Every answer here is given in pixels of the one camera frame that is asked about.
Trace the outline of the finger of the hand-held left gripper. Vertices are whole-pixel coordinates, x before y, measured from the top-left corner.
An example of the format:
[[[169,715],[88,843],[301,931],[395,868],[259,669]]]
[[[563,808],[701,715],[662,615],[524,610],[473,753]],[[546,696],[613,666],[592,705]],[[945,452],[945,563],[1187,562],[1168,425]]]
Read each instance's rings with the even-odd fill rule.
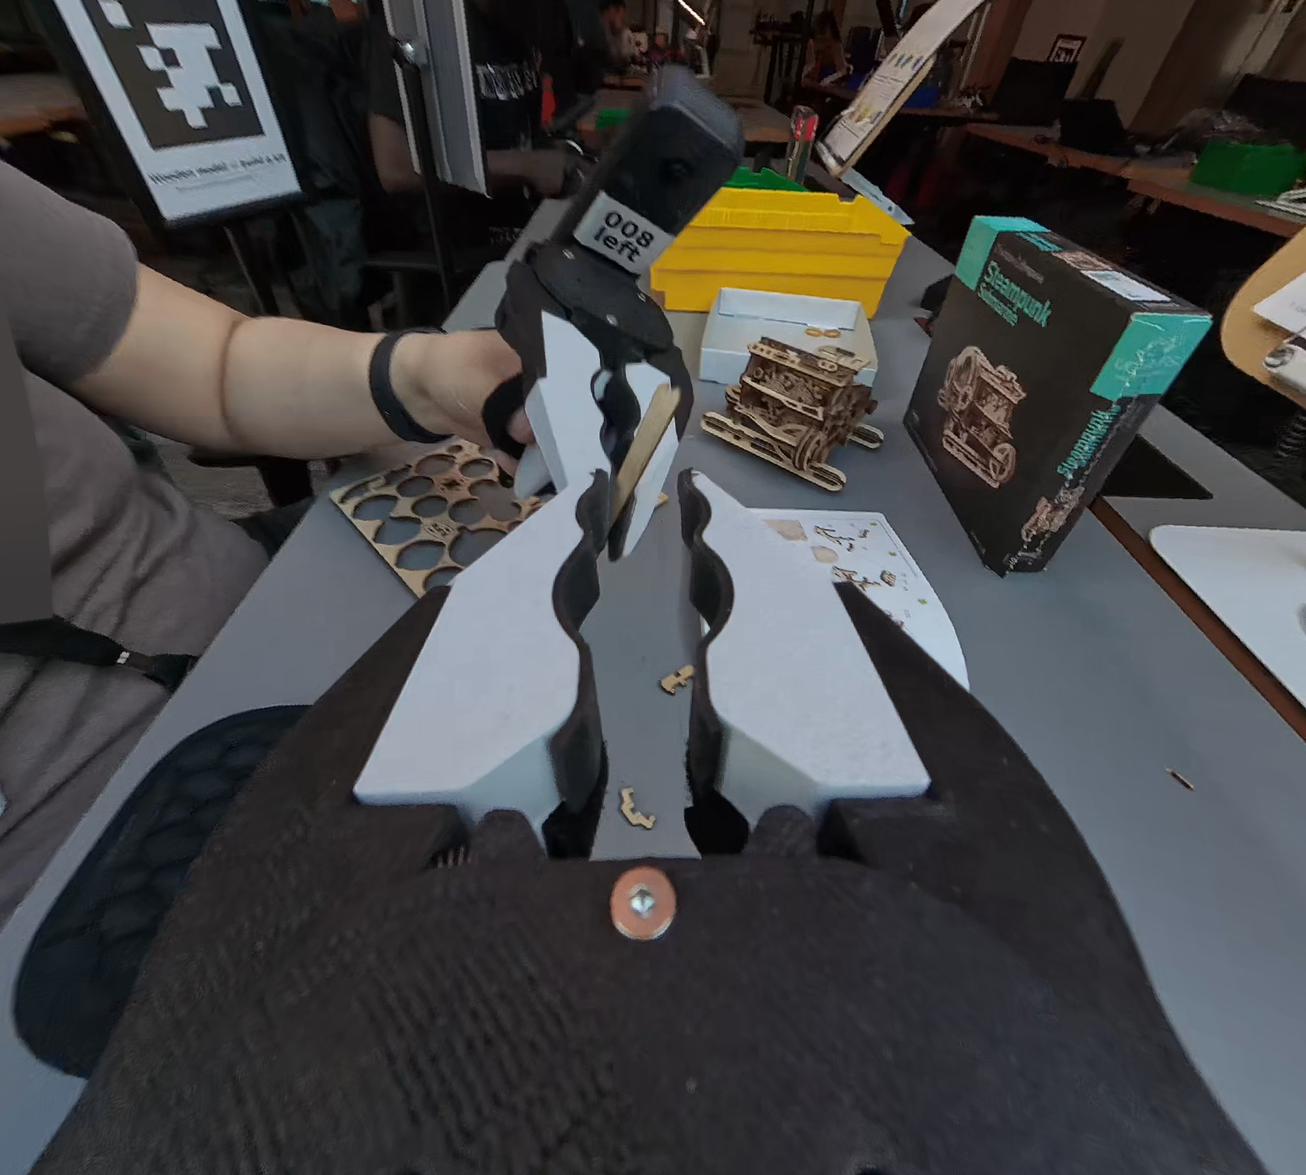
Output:
[[[653,366],[653,363],[624,366],[618,391],[631,399],[631,431],[618,438],[618,456],[612,459],[613,470],[618,470],[618,459],[624,459],[624,452],[627,452],[627,443],[645,414],[645,404],[662,382],[674,382],[662,366]],[[624,562],[642,541],[642,535],[645,535],[645,526],[666,497],[666,480],[674,470],[674,456],[679,456],[679,418],[662,438],[662,452],[653,456],[645,480],[639,485],[639,491],[627,497],[627,504],[612,535],[612,562]]]
[[[541,373],[524,399],[533,443],[515,467],[515,497],[592,485],[596,470],[613,485],[601,409],[612,373],[613,363],[572,320],[541,313]]]

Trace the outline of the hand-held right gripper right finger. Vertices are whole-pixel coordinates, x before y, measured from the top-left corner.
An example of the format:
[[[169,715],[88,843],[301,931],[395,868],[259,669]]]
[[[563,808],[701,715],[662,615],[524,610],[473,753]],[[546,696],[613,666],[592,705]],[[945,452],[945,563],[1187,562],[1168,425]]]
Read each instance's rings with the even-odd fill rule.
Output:
[[[837,800],[916,800],[933,773],[853,630],[858,587],[812,562],[812,539],[772,528],[711,474],[679,474],[679,517],[701,641],[693,659],[693,808],[769,808],[812,824]]]

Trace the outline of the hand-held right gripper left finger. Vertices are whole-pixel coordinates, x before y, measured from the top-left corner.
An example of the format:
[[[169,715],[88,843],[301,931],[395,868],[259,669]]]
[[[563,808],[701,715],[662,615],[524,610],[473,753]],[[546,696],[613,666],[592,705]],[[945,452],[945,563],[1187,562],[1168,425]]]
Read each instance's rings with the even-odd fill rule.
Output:
[[[604,528],[612,474],[592,470],[453,580],[358,805],[446,805],[467,826],[509,808],[541,843],[588,816],[604,735],[584,618]]]

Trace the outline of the wooden stick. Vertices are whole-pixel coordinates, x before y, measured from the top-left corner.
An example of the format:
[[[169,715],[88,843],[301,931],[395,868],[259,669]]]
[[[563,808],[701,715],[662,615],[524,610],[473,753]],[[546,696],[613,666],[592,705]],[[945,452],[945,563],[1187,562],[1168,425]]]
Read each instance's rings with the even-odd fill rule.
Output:
[[[679,390],[674,382],[662,382],[645,404],[645,414],[613,470],[613,485],[612,485],[612,535],[627,504],[627,497],[639,491],[639,485],[645,480],[653,470],[653,456],[662,452],[662,438],[671,435],[674,414],[679,414]]]

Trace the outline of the person's left forearm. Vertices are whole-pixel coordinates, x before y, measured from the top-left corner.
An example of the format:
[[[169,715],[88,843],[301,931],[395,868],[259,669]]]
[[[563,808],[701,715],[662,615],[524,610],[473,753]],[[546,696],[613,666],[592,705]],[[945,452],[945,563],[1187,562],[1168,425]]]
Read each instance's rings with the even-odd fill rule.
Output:
[[[378,335],[245,315],[140,265],[123,340],[74,391],[189,449],[332,459],[397,449],[366,382],[376,347]]]

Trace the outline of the black teal model kit box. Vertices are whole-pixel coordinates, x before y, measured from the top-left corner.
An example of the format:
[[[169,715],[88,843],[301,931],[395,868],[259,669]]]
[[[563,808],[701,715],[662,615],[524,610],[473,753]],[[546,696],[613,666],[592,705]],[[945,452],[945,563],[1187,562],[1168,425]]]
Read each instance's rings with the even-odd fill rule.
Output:
[[[988,572],[1057,554],[1211,323],[1030,218],[971,218],[903,431]]]

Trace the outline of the person's left hand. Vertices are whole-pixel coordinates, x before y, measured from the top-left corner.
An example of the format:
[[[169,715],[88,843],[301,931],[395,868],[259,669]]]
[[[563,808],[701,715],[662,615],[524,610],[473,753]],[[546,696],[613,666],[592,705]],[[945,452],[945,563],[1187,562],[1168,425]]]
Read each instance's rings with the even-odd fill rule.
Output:
[[[395,345],[391,382],[429,435],[484,449],[509,480],[519,456],[493,449],[484,404],[519,373],[519,354],[498,328],[406,335]]]

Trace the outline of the yellow plastic bin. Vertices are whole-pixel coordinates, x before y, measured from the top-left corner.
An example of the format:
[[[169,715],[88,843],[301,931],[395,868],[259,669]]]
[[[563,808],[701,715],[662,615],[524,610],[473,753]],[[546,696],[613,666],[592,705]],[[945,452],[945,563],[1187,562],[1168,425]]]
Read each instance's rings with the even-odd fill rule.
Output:
[[[711,313],[738,286],[844,300],[877,315],[903,245],[908,225],[864,196],[724,184],[654,258],[653,291],[671,313]]]

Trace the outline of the punched wooden part sheet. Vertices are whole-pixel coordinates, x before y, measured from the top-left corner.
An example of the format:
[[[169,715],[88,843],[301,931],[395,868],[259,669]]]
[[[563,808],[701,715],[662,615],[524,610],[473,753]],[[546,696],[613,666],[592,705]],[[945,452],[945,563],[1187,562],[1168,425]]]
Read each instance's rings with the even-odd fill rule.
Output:
[[[446,587],[541,504],[541,497],[515,497],[501,467],[467,438],[350,480],[332,487],[332,502],[417,598]]]

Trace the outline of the white shallow cardboard box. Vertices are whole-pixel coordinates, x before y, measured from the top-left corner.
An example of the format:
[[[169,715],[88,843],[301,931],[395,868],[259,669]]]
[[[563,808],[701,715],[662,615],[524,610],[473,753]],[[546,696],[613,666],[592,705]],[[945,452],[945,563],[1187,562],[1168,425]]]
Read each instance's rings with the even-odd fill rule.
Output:
[[[812,300],[812,292],[772,292],[772,291],[742,291],[724,286],[711,303],[706,340],[701,340],[701,380],[706,382],[738,382],[751,345],[789,345],[802,354],[840,347],[864,358],[858,382],[873,390],[877,380],[877,345],[853,300]]]

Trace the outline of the black wristband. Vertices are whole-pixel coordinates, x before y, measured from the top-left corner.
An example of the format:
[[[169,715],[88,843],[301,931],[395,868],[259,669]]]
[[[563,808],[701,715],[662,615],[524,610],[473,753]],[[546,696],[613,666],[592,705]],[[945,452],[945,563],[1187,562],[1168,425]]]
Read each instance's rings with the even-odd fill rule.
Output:
[[[441,328],[391,328],[378,335],[376,354],[371,354],[371,366],[366,366],[366,390],[371,390],[371,404],[378,409],[378,418],[391,425],[391,435],[397,435],[403,443],[441,443],[453,438],[446,431],[427,431],[397,399],[395,390],[395,354],[403,340],[411,335],[441,335]]]

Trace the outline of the white framed panel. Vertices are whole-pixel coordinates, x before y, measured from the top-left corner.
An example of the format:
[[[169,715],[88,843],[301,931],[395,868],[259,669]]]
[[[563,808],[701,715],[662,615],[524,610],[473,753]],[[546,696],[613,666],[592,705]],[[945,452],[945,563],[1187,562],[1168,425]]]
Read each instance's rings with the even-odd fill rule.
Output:
[[[427,184],[490,196],[467,0],[378,0]]]

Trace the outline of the black honeycomb pad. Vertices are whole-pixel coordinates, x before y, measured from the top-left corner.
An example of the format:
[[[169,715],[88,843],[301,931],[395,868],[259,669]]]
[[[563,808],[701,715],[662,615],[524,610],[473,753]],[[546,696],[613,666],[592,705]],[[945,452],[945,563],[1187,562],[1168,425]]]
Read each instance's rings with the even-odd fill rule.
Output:
[[[15,1031],[32,1058],[92,1079],[189,863],[301,715],[307,705],[227,715],[134,782],[22,954]]]

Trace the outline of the white flat board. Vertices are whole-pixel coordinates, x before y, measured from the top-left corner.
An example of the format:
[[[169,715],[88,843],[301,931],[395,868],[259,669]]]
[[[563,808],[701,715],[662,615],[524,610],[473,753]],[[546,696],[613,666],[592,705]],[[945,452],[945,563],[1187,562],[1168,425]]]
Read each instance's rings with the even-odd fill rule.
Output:
[[[1306,535],[1158,526],[1149,541],[1180,610],[1306,735]]]

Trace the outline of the green plastic crate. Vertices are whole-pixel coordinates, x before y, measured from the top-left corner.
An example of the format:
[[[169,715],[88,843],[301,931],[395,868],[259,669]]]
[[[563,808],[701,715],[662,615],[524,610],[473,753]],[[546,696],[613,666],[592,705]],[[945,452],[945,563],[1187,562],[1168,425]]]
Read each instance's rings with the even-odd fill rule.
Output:
[[[1208,141],[1187,184],[1229,189],[1248,197],[1277,197],[1306,173],[1306,153],[1289,141]]]

